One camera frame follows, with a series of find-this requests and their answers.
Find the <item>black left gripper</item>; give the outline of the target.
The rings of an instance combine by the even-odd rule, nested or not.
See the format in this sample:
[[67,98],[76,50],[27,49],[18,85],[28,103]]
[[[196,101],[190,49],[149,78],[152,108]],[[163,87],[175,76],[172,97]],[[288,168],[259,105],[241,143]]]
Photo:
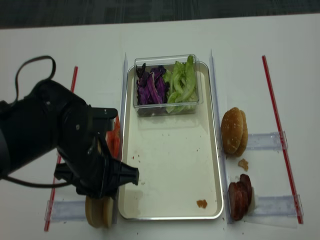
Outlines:
[[114,199],[120,186],[139,184],[139,169],[113,160],[106,143],[107,133],[93,130],[92,108],[75,105],[63,114],[57,150],[64,163],[56,166],[54,176],[74,186],[78,195]]

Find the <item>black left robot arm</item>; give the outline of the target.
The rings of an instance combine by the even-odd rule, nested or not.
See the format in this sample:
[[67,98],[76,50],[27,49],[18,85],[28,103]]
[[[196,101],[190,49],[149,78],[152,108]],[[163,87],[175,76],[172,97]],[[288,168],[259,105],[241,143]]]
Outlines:
[[54,176],[79,195],[114,197],[139,182],[139,170],[115,159],[106,143],[118,112],[92,107],[52,80],[40,81],[24,99],[0,104],[0,177],[57,150],[64,162]]

